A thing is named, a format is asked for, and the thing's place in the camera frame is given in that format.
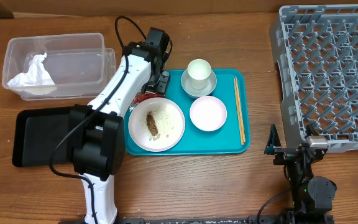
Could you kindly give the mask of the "large white plate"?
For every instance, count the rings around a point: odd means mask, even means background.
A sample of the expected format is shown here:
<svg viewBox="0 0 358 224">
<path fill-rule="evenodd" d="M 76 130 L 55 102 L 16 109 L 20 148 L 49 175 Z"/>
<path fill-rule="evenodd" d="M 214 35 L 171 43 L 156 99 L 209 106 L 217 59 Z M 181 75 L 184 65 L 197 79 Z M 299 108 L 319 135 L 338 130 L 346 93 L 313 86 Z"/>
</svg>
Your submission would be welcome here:
<svg viewBox="0 0 358 224">
<path fill-rule="evenodd" d="M 132 140 L 149 152 L 163 152 L 175 146 L 185 132 L 180 107 L 166 98 L 149 98 L 139 103 L 129 116 Z"/>
</svg>

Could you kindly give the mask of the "white tissue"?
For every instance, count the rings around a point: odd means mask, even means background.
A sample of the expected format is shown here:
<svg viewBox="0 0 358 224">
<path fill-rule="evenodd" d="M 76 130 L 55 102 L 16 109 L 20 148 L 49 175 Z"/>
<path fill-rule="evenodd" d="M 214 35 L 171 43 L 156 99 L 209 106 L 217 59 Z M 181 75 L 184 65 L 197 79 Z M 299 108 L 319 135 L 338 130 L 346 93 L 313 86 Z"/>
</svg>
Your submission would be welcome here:
<svg viewBox="0 0 358 224">
<path fill-rule="evenodd" d="M 43 64 L 46 58 L 46 53 L 35 55 L 29 62 L 28 71 L 17 74 L 8 81 L 7 85 L 9 87 L 55 85 L 55 82 Z"/>
</svg>

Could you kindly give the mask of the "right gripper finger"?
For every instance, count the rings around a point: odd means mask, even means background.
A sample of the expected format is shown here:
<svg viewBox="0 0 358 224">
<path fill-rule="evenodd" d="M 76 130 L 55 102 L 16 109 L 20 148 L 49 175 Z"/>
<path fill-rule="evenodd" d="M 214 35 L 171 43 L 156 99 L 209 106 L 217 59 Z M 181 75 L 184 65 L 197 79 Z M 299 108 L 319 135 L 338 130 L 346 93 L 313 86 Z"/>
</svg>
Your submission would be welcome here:
<svg viewBox="0 0 358 224">
<path fill-rule="evenodd" d="M 315 128 L 313 127 L 313 125 L 311 124 L 307 124 L 306 125 L 306 137 L 309 136 L 318 136 L 318 132 L 315 130 Z"/>
<path fill-rule="evenodd" d="M 264 154 L 274 155 L 277 150 L 281 148 L 280 138 L 276 129 L 276 125 L 272 124 L 270 127 L 270 134 L 268 137 L 267 145 L 264 150 Z"/>
</svg>

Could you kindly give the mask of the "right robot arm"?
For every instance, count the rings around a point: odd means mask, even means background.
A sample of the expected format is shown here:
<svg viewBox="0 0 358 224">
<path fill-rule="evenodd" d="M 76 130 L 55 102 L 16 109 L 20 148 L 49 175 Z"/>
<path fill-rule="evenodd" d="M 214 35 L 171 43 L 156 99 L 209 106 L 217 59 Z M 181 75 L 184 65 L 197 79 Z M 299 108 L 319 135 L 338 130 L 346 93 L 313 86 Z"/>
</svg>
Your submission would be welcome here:
<svg viewBox="0 0 358 224">
<path fill-rule="evenodd" d="M 337 185 L 325 177 L 315 176 L 311 167 L 323 159 L 328 151 L 328 142 L 311 126 L 306 128 L 309 134 L 306 143 L 301 143 L 296 148 L 284 148 L 276 126 L 271 125 L 264 153 L 274 155 L 273 163 L 283 166 L 290 187 L 261 206 L 256 216 L 257 223 L 334 224 L 334 218 L 327 213 L 333 209 Z M 261 216 L 269 203 L 286 194 L 291 194 L 292 209 L 286 209 L 273 218 Z"/>
</svg>

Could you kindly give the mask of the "red snack wrapper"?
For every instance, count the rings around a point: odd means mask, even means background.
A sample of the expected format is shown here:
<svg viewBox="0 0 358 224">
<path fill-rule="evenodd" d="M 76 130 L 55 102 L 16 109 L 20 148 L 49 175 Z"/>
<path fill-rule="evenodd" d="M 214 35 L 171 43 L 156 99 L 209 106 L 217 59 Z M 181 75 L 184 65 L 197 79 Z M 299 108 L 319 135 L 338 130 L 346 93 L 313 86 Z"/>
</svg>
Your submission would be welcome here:
<svg viewBox="0 0 358 224">
<path fill-rule="evenodd" d="M 149 98 L 154 98 L 158 95 L 154 93 L 144 93 L 144 94 L 137 94 L 134 100 L 131 103 L 131 107 L 136 107 L 139 103 L 143 102 L 144 100 L 148 100 Z"/>
</svg>

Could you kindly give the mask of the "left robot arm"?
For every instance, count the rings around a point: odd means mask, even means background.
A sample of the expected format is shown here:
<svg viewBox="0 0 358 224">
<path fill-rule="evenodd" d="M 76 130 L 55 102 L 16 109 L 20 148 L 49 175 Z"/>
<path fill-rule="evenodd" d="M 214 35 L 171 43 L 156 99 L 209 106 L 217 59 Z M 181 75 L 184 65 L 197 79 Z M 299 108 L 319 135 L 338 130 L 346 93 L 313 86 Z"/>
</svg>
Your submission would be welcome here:
<svg viewBox="0 0 358 224">
<path fill-rule="evenodd" d="M 150 28 L 143 42 L 123 48 L 119 68 L 104 90 L 70 111 L 67 158 L 85 190 L 83 223 L 116 221 L 113 186 L 125 153 L 124 116 L 136 94 L 160 80 L 171 42 L 164 30 Z"/>
</svg>

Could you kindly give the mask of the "brown food scrap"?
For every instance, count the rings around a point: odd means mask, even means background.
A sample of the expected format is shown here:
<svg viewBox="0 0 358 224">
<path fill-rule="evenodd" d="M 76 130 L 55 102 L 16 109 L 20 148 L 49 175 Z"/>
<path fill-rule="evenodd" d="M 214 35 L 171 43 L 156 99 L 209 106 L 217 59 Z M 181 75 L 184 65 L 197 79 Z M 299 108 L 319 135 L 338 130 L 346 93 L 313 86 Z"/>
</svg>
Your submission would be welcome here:
<svg viewBox="0 0 358 224">
<path fill-rule="evenodd" d="M 151 111 L 149 111 L 146 115 L 146 125 L 151 134 L 151 139 L 152 140 L 158 139 L 160 135 Z"/>
</svg>

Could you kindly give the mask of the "pile of white rice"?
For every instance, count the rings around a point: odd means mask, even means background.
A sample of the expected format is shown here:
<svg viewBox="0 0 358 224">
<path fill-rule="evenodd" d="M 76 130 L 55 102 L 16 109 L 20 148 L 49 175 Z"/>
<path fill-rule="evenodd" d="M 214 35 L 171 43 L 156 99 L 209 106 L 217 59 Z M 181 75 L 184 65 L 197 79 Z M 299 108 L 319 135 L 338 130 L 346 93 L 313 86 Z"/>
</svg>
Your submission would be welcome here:
<svg viewBox="0 0 358 224">
<path fill-rule="evenodd" d="M 139 120 L 142 134 L 144 134 L 149 141 L 153 141 L 146 125 L 146 115 L 149 111 L 152 112 L 160 135 L 156 140 L 171 138 L 181 131 L 182 124 L 179 119 L 180 116 L 174 107 L 170 105 L 153 104 L 142 111 Z"/>
</svg>

